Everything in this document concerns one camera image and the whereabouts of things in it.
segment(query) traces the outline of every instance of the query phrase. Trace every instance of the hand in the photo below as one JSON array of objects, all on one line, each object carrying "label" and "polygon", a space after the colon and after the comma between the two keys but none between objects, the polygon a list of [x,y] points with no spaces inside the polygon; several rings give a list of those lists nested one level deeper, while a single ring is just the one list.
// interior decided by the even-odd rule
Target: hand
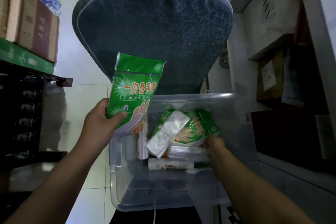
[{"label": "hand", "polygon": [[82,133],[75,146],[76,149],[93,154],[99,154],[109,143],[115,128],[124,120],[127,113],[119,112],[113,118],[105,117],[109,99],[103,98],[85,117]]},{"label": "hand", "polygon": [[226,152],[225,141],[222,138],[213,135],[210,135],[205,139],[203,147],[208,150],[208,157],[213,164],[214,162],[219,161],[221,156]]}]

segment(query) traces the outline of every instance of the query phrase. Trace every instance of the green package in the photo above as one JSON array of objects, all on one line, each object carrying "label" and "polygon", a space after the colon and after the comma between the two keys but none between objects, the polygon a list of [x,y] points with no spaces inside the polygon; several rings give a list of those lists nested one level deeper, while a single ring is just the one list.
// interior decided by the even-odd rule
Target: green package
[{"label": "green package", "polygon": [[106,117],[126,112],[114,136],[136,134],[142,129],[151,99],[159,85],[165,61],[118,53]]},{"label": "green package", "polygon": [[[168,117],[175,111],[175,109],[165,110],[159,120],[159,124],[153,129],[155,135],[168,119]],[[183,144],[201,144],[201,139],[219,133],[219,128],[216,126],[211,112],[204,109],[197,109],[193,111],[184,111],[190,120],[184,128],[178,133],[174,141]]]}]

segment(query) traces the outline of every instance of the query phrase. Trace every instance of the right hand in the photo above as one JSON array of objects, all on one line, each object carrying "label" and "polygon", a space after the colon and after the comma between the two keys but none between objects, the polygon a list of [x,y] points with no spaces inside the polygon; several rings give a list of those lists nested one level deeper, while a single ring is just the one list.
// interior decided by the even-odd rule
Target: right hand
[{"label": "right hand", "polygon": [[210,135],[207,139],[205,139],[203,147],[208,150],[208,157],[212,163],[218,161],[226,151],[225,141],[214,135]]}]

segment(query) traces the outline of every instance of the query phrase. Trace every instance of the left hand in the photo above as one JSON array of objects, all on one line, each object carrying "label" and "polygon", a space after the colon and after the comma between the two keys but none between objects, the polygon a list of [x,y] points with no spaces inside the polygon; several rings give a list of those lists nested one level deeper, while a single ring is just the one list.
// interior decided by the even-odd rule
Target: left hand
[{"label": "left hand", "polygon": [[105,117],[106,108],[109,104],[108,98],[103,98],[87,114],[82,133],[75,146],[77,150],[84,151],[86,154],[99,154],[109,143],[115,128],[124,120],[126,112],[119,112],[113,118]]}]

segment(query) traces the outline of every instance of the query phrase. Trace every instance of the seat cushion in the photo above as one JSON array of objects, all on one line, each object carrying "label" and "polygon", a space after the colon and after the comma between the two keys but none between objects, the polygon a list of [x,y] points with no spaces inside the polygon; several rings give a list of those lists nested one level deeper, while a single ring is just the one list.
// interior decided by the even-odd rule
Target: seat cushion
[{"label": "seat cushion", "polygon": [[73,28],[112,80],[118,52],[167,61],[156,94],[199,93],[229,37],[227,0],[79,0]]}]

